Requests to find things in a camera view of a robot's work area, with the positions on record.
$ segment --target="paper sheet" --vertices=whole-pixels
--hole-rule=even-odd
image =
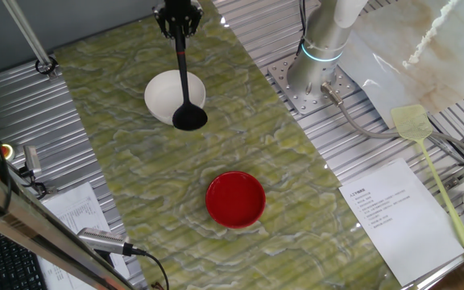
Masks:
[[[464,253],[449,215],[403,159],[339,190],[402,286]]]
[[[110,231],[90,183],[49,199],[44,202],[44,206],[51,210],[75,234],[78,234],[85,227]],[[116,271],[128,278],[130,272],[126,268],[123,257],[116,254],[111,254],[110,257]],[[39,257],[39,263],[49,290],[93,289],[85,282],[41,257]]]

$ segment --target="white bowl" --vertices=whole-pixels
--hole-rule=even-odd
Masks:
[[[189,100],[203,109],[205,104],[205,86],[201,80],[187,73]],[[182,106],[184,96],[182,95],[182,82],[180,72],[170,70],[156,75],[144,90],[144,101],[150,113],[159,121],[173,125],[173,114]]]

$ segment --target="red plate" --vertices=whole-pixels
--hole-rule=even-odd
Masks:
[[[240,229],[257,221],[264,211],[263,186],[245,172],[226,172],[210,183],[205,196],[210,216],[222,226]]]

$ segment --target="green marble surface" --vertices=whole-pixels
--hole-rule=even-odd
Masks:
[[[210,1],[189,71],[209,123],[183,132],[153,118],[143,91],[176,69],[153,18],[55,51],[128,234],[158,257],[172,289],[393,289],[396,279],[343,200],[334,174]],[[266,191],[263,216],[231,230],[205,208],[217,175],[239,170]],[[148,282],[164,280],[139,258]]]

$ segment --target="keyboard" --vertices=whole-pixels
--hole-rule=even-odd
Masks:
[[[0,234],[0,289],[47,289],[37,256],[2,234]]]

